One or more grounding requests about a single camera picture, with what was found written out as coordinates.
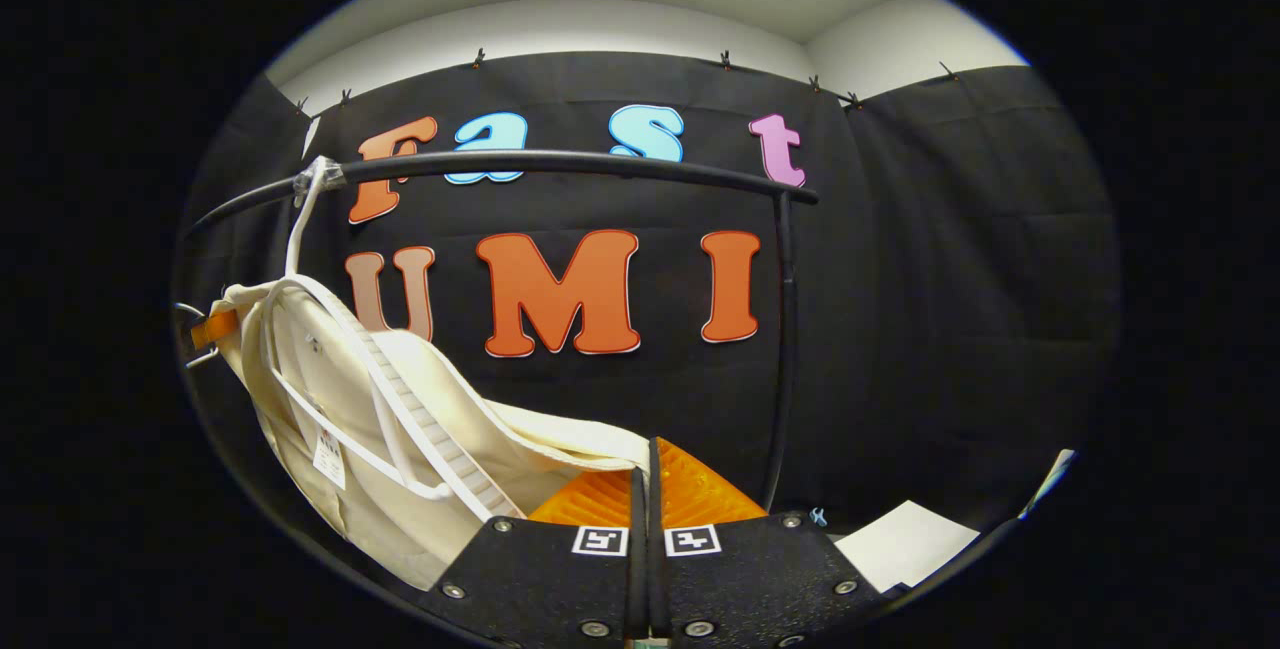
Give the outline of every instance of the white paper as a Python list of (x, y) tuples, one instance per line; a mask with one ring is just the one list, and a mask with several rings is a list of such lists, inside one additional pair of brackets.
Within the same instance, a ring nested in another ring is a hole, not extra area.
[(977, 538), (978, 531), (904, 502), (836, 541), (836, 548), (877, 591), (884, 593), (899, 582), (914, 588)]
[(338, 440), (333, 438), (324, 426), (317, 428), (316, 457), (311, 462), (320, 474), (329, 476), (329, 481), (338, 485), (338, 489), (347, 490), (347, 467), (342, 463), (342, 449)]

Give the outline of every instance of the white wall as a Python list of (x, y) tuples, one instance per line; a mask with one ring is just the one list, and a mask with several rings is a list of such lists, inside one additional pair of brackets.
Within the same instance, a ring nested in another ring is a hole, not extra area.
[[(623, 0), (495, 3), (413, 20), (316, 61), (280, 92), (307, 99), (311, 115), (411, 76), (485, 58), (535, 52), (663, 52), (717, 61), (728, 49), (741, 67), (795, 81), (818, 74), (823, 88), (859, 99), (951, 70), (1025, 65), (1004, 40), (946, 0), (891, 0), (823, 31), (808, 46), (722, 17)], [(319, 122), (311, 124), (306, 143)]]
[(849, 17), (805, 50), (819, 83), (859, 99), (946, 76), (946, 70), (1027, 65), (993, 31), (946, 0), (891, 0)]
[(621, 0), (529, 0), (449, 12), (413, 20), (302, 70), (280, 92), (293, 102), (310, 97), (306, 111), (424, 72), (468, 64), (476, 49), (485, 59), (532, 52), (662, 52), (718, 61), (724, 49), (733, 64), (808, 81), (815, 69), (800, 44), (754, 26), (685, 8)]

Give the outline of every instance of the black curved bar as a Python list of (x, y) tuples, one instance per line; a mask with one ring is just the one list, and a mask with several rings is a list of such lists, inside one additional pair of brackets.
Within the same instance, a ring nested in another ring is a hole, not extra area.
[[(640, 179), (677, 180), (682, 184), (701, 184), (741, 189), (754, 195), (791, 195), (801, 204), (818, 204), (814, 189), (804, 189), (764, 179), (763, 175), (740, 174), (699, 163), (672, 163), (649, 157), (628, 157), (620, 154), (558, 152), (548, 148), (516, 148), (503, 152), (428, 152), (406, 154), (402, 157), (343, 163), (342, 174), (347, 184), (365, 180), (398, 179), (402, 175), (463, 174), (463, 172), (548, 172), (548, 174), (603, 174), (630, 175)], [(230, 198), (201, 216), (183, 234), (183, 238), (209, 228), (215, 221), (242, 212), (247, 207), (292, 197), (293, 178), (274, 180), (257, 189)]]
[[(778, 239), (778, 262), (782, 276), (778, 329), (778, 385), (773, 408), (773, 434), (769, 440), (768, 470), (760, 492), (760, 507), (768, 512), (777, 493), (778, 477), (782, 474), (782, 457), (786, 448), (786, 429), (791, 416), (791, 402), (795, 397), (796, 361), (799, 335), (796, 316), (800, 298), (795, 280), (795, 248), (791, 233), (791, 202), (818, 204), (814, 189), (804, 189), (782, 184), (780, 180), (764, 179), (762, 175), (739, 174), (704, 166), (698, 163), (669, 163), (649, 157), (628, 157), (620, 154), (558, 152), (544, 148), (518, 148), (502, 152), (429, 152), (406, 154), (401, 157), (380, 157), (380, 160), (343, 163), (342, 175), (348, 186), (364, 184), (366, 180), (398, 179), (402, 175), (443, 175), (462, 174), (462, 172), (549, 172), (549, 174), (603, 174), (631, 175), (641, 179), (677, 180), (682, 184), (701, 184), (741, 189), (754, 195), (773, 197), (773, 225)], [(230, 198), (212, 211), (201, 216), (183, 239), (207, 229), (215, 221), (227, 219), (234, 212), (293, 197), (293, 178), (274, 180), (257, 189)]]

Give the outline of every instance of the letter m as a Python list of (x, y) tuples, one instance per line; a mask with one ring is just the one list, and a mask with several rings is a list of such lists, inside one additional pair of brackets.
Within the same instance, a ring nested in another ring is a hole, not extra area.
[(493, 337), (485, 351), (502, 358), (534, 353), (524, 312), (543, 344), (559, 353), (579, 310), (582, 330), (573, 338), (579, 352), (616, 355), (639, 347), (627, 303), (627, 269), (639, 247), (630, 230), (594, 230), (577, 244), (563, 279), (557, 280), (529, 236), (489, 236), (476, 244), (493, 284)]

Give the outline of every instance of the orange tag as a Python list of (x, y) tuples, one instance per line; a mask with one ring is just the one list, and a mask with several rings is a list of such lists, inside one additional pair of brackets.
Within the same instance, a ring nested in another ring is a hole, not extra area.
[(196, 344), (197, 349), (202, 349), (224, 335), (234, 334), (238, 325), (239, 317), (236, 316), (236, 312), (219, 312), (192, 326), (191, 343)]

